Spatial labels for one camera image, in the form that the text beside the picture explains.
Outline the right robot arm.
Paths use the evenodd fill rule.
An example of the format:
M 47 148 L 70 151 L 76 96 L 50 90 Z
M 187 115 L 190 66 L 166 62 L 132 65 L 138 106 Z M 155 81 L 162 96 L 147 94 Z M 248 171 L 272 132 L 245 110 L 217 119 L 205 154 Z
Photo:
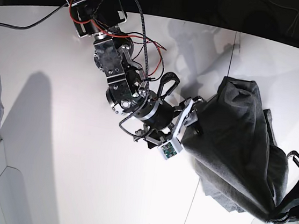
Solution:
M 146 54 L 152 39 L 145 31 L 120 29 L 127 20 L 121 0 L 65 0 L 65 6 L 78 36 L 94 37 L 94 62 L 106 76 L 110 107 L 126 120 L 135 118 L 143 124 L 131 134 L 133 139 L 144 140 L 148 148 L 157 148 L 166 158 L 181 152 L 179 133 L 197 122 L 195 106 L 202 98 L 187 98 L 177 106 L 166 101 L 180 79 L 165 71 L 153 77 L 147 62 L 135 61 L 134 45 L 140 44 Z

